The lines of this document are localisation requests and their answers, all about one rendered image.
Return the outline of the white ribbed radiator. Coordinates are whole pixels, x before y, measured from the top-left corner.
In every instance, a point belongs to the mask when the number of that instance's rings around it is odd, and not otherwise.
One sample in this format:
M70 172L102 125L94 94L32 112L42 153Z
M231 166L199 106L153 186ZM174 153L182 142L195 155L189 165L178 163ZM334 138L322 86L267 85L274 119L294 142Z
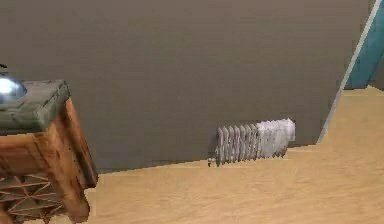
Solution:
M295 141L295 129L295 122L289 118L219 127L214 151L207 159L208 166L283 158L289 144Z

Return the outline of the wooden cabinet with grey top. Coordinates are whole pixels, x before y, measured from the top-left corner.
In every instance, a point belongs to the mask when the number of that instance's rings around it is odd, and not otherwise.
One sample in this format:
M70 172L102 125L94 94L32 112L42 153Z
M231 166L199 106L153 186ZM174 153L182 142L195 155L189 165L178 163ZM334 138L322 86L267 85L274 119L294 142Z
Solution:
M27 94L0 104L0 224L85 222L98 174L68 84L21 82Z

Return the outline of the shiny silver bowl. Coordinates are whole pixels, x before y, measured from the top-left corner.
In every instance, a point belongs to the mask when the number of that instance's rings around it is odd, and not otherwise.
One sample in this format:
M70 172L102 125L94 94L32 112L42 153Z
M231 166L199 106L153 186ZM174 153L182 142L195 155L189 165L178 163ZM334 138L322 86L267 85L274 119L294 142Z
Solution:
M16 101L27 94L23 83L9 76L0 76L0 104Z

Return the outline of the teal room door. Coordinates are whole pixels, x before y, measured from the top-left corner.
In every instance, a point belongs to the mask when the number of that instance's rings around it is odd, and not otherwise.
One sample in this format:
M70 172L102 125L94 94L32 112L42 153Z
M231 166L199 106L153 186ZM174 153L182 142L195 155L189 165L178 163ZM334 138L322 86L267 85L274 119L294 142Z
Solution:
M384 57L384 0L375 0L348 68L345 90L368 86Z

